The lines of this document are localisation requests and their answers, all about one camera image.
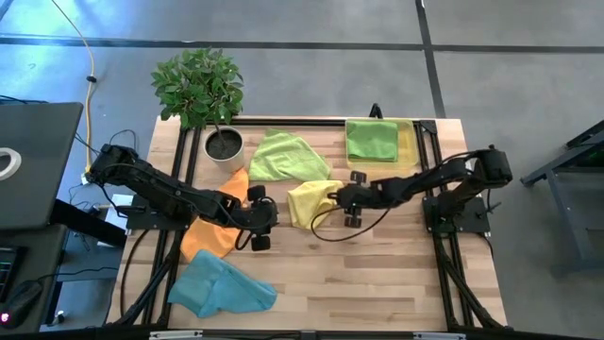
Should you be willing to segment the white plant pot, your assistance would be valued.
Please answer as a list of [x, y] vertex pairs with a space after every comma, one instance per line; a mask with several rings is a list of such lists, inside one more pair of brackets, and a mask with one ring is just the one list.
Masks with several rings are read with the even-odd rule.
[[203, 149], [223, 172], [235, 173], [245, 165], [243, 136], [233, 127], [213, 130], [206, 138]]

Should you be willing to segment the blue microfiber towel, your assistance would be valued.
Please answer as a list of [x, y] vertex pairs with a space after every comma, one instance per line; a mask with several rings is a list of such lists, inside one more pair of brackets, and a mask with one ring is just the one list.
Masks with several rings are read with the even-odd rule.
[[270, 310], [277, 290], [253, 280], [232, 264], [199, 250], [170, 290], [168, 302], [185, 307], [199, 318], [220, 312], [257, 313]]

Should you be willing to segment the dark green microfiber towel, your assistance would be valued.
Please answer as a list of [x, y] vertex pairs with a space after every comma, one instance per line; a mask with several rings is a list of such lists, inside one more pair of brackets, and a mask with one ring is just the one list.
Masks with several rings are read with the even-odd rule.
[[398, 126], [396, 123], [349, 120], [346, 122], [345, 133], [349, 159], [397, 161]]

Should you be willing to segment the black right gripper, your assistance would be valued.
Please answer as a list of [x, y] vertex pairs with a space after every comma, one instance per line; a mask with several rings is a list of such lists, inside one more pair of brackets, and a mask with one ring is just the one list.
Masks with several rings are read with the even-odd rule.
[[[367, 175], [360, 171], [350, 173], [350, 181], [336, 192], [328, 193], [327, 197], [336, 202], [339, 208], [344, 209], [349, 214], [355, 214], [358, 209], [375, 209], [378, 206], [378, 197], [373, 189], [363, 187], [367, 182]], [[344, 225], [348, 228], [359, 229], [362, 225], [362, 219], [356, 215], [346, 215]]]

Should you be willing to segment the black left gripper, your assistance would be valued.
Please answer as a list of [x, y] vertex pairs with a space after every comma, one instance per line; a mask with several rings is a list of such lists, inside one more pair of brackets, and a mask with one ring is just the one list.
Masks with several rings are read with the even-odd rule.
[[254, 202], [252, 206], [233, 211], [233, 222], [238, 229], [256, 233], [251, 237], [253, 251], [264, 251], [271, 248], [270, 237], [263, 234], [269, 234], [272, 227], [278, 224], [277, 205], [272, 200], [263, 199], [265, 196], [264, 185], [251, 186], [247, 190], [247, 200]]

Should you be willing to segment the yellow microfiber towel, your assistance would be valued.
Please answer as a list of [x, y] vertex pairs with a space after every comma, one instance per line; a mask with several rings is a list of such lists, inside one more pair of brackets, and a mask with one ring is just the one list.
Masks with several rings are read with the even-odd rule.
[[344, 184], [339, 180], [307, 181], [288, 192], [287, 202], [291, 224], [302, 230], [317, 229], [336, 201], [328, 194], [336, 193]]

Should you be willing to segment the light green microfiber towel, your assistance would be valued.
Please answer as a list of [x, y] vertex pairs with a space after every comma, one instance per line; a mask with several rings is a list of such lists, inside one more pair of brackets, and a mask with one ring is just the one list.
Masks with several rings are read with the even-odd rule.
[[250, 161], [248, 175], [253, 181], [326, 180], [330, 168], [303, 138], [269, 128]]

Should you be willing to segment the orange microfiber towel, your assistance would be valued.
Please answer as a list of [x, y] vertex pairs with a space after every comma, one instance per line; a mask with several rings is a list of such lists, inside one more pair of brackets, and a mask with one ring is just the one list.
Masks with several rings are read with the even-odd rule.
[[[218, 190], [244, 201], [248, 188], [249, 176], [246, 170], [241, 168]], [[240, 231], [236, 228], [222, 228], [197, 218], [186, 231], [180, 250], [189, 262], [200, 250], [206, 250], [218, 258], [224, 258], [234, 248], [239, 233]]]

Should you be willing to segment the dark grey laptop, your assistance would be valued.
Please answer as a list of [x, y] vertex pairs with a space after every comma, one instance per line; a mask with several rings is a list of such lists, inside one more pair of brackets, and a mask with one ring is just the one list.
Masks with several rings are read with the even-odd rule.
[[0, 180], [0, 230], [48, 223], [82, 112], [77, 102], [0, 106], [0, 148], [22, 160]]

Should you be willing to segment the silver edge bracket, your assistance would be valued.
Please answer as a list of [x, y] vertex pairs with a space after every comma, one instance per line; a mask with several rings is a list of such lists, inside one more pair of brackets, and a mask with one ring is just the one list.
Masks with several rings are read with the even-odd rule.
[[412, 334], [413, 340], [467, 340], [463, 333], [418, 331]]
[[148, 340], [200, 340], [203, 332], [199, 330], [151, 331]]

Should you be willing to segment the green leafy plant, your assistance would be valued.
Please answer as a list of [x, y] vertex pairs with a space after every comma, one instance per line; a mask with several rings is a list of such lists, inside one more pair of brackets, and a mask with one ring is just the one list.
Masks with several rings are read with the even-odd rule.
[[243, 111], [243, 76], [221, 49], [186, 50], [151, 73], [159, 118], [177, 117], [183, 128], [229, 124]]

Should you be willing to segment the grey metal cart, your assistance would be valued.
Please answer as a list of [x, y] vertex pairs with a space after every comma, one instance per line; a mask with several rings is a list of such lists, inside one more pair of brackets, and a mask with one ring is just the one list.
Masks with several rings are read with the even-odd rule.
[[563, 259], [551, 266], [552, 275], [604, 270], [604, 120], [520, 178], [526, 187], [541, 180], [549, 187], [562, 226]]

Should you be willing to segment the white tape roll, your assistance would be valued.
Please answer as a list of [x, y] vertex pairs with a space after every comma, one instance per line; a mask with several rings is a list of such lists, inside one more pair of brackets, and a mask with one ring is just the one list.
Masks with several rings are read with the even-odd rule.
[[22, 164], [22, 156], [19, 152], [9, 147], [0, 147], [0, 157], [9, 157], [8, 165], [0, 170], [0, 181], [9, 179], [20, 168]]

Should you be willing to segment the white power box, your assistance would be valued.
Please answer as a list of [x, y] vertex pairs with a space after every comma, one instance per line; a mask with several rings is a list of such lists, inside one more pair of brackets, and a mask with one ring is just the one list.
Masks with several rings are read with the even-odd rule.
[[[117, 206], [130, 206], [133, 201], [133, 195], [113, 194], [111, 201]], [[95, 203], [93, 206], [105, 214], [104, 220], [106, 222], [121, 229], [126, 236], [131, 234], [131, 231], [126, 227], [127, 218], [120, 217], [111, 204]]]

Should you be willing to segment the black side desk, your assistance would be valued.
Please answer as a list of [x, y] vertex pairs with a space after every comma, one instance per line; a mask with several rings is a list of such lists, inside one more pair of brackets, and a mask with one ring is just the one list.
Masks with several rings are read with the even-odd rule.
[[117, 275], [110, 266], [83, 264], [76, 272], [60, 269], [69, 231], [88, 235], [93, 239], [122, 248], [126, 232], [111, 223], [92, 217], [80, 209], [57, 200], [41, 229], [5, 230], [0, 232], [0, 247], [16, 247], [16, 261], [12, 284], [7, 298], [15, 293], [27, 295], [21, 312], [5, 312], [0, 301], [0, 335], [37, 333], [55, 311], [60, 289], [67, 281], [107, 280]]

